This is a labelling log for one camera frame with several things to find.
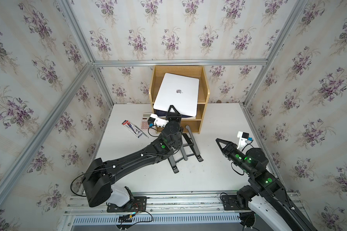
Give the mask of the white laptop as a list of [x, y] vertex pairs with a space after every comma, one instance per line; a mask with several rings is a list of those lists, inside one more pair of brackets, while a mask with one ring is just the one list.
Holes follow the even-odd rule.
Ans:
[[166, 73], [159, 88], [153, 109], [167, 111], [173, 105], [180, 114], [196, 117], [200, 80]]

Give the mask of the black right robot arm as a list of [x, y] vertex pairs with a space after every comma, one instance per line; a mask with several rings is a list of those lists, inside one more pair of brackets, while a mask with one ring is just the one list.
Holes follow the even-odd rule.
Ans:
[[237, 206], [249, 208], [275, 231], [315, 231], [314, 225], [290, 199], [284, 185], [267, 170], [269, 160], [260, 148], [245, 154], [236, 144], [220, 138], [216, 143], [226, 159], [248, 176], [248, 185], [237, 191]]

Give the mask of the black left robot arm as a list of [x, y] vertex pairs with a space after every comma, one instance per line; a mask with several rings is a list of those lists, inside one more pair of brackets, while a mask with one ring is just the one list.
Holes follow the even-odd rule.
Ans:
[[166, 113], [167, 123], [162, 126], [160, 135], [148, 146], [115, 160], [93, 160], [82, 177], [89, 207], [94, 208], [107, 202], [114, 193], [112, 186], [124, 176], [173, 156], [183, 143], [181, 119], [179, 111], [170, 105]]

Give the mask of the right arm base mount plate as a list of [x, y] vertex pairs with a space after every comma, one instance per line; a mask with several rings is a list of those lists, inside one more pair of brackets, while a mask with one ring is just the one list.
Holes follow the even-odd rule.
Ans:
[[238, 190], [236, 194], [229, 195], [222, 192], [219, 198], [225, 211], [250, 210], [248, 204], [256, 195], [257, 193], [253, 190], [253, 188], [250, 185], [246, 185]]

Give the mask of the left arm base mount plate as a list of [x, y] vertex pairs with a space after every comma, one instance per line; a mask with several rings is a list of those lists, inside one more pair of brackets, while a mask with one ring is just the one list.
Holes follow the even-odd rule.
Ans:
[[115, 204], [107, 203], [107, 212], [108, 213], [117, 213], [117, 212], [144, 212], [147, 207], [147, 197], [138, 196], [134, 199], [127, 202], [126, 205], [118, 207]]

